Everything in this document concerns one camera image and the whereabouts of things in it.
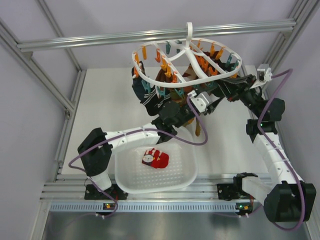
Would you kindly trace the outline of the white round clip hanger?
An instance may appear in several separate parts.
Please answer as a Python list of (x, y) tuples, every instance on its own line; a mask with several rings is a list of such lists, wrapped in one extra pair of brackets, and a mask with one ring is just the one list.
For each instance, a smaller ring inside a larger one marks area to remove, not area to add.
[[(238, 53), (218, 41), (193, 37), (193, 24), (191, 22), (187, 22), (186, 27), (188, 30), (186, 38), (147, 41), (132, 52), (134, 72), (142, 78), (143, 83), (164, 88), (184, 88), (234, 77), (238, 74), (243, 63)], [(225, 62), (231, 54), (233, 56), (231, 62), (237, 61), (236, 68), (226, 72), (205, 54), (205, 52), (213, 54), (215, 51), (222, 53), (222, 62)], [(155, 81), (161, 69), (162, 56), (165, 56), (167, 62), (165, 75), (167, 77), (172, 75), (172, 83)], [(198, 79), (185, 81), (182, 77), (189, 64), (191, 64)], [(220, 74), (212, 76), (207, 74), (206, 70), (209, 64), (214, 66)]]

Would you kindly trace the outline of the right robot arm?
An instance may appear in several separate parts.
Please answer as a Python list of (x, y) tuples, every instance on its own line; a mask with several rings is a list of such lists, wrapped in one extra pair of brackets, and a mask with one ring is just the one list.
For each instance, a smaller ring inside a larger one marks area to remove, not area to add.
[(233, 192), (238, 198), (249, 195), (261, 203), (272, 223), (301, 225), (310, 219), (317, 190), (297, 174), (280, 143), (276, 122), (285, 111), (284, 100), (277, 98), (276, 92), (270, 99), (264, 99), (253, 88), (256, 81), (251, 74), (218, 81), (229, 102), (241, 101), (257, 117), (247, 121), (246, 133), (260, 153), (272, 182), (263, 183), (255, 173), (239, 173), (233, 178)]

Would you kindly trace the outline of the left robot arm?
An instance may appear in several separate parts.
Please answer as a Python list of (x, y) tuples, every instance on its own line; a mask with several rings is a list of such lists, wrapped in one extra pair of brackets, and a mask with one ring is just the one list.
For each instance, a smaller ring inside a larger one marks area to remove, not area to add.
[(115, 154), (136, 147), (158, 145), (177, 138), (177, 129), (193, 118), (211, 114), (222, 101), (213, 101), (205, 91), (190, 92), (186, 104), (175, 101), (166, 102), (158, 116), (151, 123), (133, 129), (116, 132), (103, 132), (98, 127), (93, 129), (77, 148), (84, 172), (95, 192), (103, 199), (113, 194), (113, 186), (108, 175), (110, 159)]

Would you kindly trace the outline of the olive striped sock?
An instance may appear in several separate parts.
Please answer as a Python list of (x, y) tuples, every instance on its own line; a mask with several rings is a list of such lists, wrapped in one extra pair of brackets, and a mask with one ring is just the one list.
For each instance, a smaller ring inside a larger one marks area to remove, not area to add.
[[(186, 82), (190, 82), (198, 79), (198, 76), (196, 75), (191, 64), (188, 65), (187, 69), (182, 74), (182, 77)], [(174, 102), (177, 102), (180, 106), (184, 106), (187, 104), (187, 100), (186, 100), (187, 94), (193, 91), (194, 89), (195, 89), (194, 85), (184, 87), (182, 96), (180, 96), (175, 89), (170, 90), (171, 100), (173, 100)], [(188, 122), (184, 123), (182, 126), (186, 128), (187, 126), (191, 126), (192, 123), (195, 123), (195, 130), (194, 130), (195, 136), (199, 137), (201, 134), (202, 128), (199, 120), (196, 119), (195, 117), (189, 120)]]

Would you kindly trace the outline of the teal clothes peg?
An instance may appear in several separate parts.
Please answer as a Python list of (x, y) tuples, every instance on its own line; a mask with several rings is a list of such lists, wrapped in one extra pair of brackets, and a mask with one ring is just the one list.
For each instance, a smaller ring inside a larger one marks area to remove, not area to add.
[(157, 86), (156, 91), (159, 99), (163, 99), (163, 100), (171, 99), (171, 92), (168, 88)]

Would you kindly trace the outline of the brown sock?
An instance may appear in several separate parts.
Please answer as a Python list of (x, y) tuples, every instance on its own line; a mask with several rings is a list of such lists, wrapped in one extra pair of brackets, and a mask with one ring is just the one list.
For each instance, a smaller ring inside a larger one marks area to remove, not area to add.
[(155, 78), (155, 81), (171, 84), (173, 81), (173, 75), (171, 75), (170, 77), (167, 77), (166, 72), (161, 68)]

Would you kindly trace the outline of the orange clothes peg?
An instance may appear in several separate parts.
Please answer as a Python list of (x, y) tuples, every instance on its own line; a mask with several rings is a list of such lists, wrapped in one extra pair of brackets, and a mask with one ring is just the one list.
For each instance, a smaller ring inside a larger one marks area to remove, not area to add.
[(168, 72), (168, 70), (167, 70), (168, 64), (167, 64), (167, 61), (166, 61), (166, 57), (163, 56), (163, 55), (161, 56), (161, 62), (162, 62), (162, 64), (160, 65), (161, 69), (162, 69), (165, 73), (167, 73), (167, 72)]

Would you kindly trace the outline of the black white striped sock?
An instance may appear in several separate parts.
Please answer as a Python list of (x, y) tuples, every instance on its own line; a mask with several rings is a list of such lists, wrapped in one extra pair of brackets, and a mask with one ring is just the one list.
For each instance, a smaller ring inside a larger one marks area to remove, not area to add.
[(153, 88), (150, 93), (144, 94), (140, 103), (145, 107), (149, 116), (155, 116), (170, 99), (171, 94), (168, 90), (164, 95), (158, 95), (157, 90)]

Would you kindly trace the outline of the navy blue sock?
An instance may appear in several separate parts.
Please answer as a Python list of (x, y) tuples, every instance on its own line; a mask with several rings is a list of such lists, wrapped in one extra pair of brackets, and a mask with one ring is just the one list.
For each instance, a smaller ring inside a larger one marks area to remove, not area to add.
[(132, 89), (135, 95), (137, 96), (137, 98), (139, 99), (140, 103), (144, 105), (147, 99), (150, 97), (151, 93), (145, 90), (142, 84), (143, 79), (140, 76), (137, 76), (135, 74), (134, 67), (131, 69), (131, 74), (132, 74)]

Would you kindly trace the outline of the translucent white plastic basket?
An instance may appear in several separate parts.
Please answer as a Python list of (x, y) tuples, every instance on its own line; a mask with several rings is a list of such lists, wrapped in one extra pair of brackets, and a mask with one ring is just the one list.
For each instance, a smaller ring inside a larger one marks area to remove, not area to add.
[(117, 185), (129, 194), (171, 191), (190, 185), (198, 174), (195, 146), (184, 127), (167, 142), (159, 143), (155, 126), (119, 132), (112, 140)]

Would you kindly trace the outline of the red santa sock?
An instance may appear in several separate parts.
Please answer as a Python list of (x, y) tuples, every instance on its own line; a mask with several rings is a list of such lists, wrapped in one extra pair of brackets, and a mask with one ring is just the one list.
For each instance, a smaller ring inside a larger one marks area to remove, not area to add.
[(169, 155), (156, 148), (147, 149), (142, 157), (142, 164), (154, 169), (164, 169), (169, 164)]

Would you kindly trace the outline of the aluminium top rail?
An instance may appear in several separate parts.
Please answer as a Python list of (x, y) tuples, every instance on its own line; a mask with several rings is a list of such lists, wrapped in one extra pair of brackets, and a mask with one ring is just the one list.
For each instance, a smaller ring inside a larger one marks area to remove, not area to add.
[[(234, 23), (212, 26), (196, 26), (192, 28), (195, 38), (242, 35), (268, 32), (290, 32), (297, 25), (293, 18), (283, 20), (268, 20), (251, 23)], [(22, 52), (42, 50), (81, 48), (113, 44), (140, 43), (147, 41), (167, 41), (185, 39), (187, 27), (175, 29), (145, 30), (122, 33), (108, 33), (90, 36), (58, 37), (53, 39), (36, 39), (18, 43), (16, 46)]]

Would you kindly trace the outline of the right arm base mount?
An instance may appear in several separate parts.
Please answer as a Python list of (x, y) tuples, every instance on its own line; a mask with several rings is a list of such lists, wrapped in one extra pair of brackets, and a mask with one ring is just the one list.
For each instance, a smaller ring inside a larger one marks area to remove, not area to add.
[(233, 177), (232, 183), (219, 183), (217, 184), (218, 199), (224, 201), (245, 199), (249, 200), (252, 196), (243, 191), (242, 183), (246, 177), (258, 177), (254, 173), (238, 173)]

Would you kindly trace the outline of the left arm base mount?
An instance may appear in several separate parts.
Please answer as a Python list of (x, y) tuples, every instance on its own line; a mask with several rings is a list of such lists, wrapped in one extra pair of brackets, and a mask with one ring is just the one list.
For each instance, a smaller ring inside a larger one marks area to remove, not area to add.
[[(104, 192), (110, 195), (116, 201), (126, 200), (128, 197), (128, 193), (120, 189), (117, 184), (112, 184), (112, 186), (109, 189), (105, 190)], [(99, 191), (93, 184), (88, 184), (85, 187), (84, 199), (85, 200), (107, 200), (109, 199), (109, 197), (107, 197), (105, 194)]]

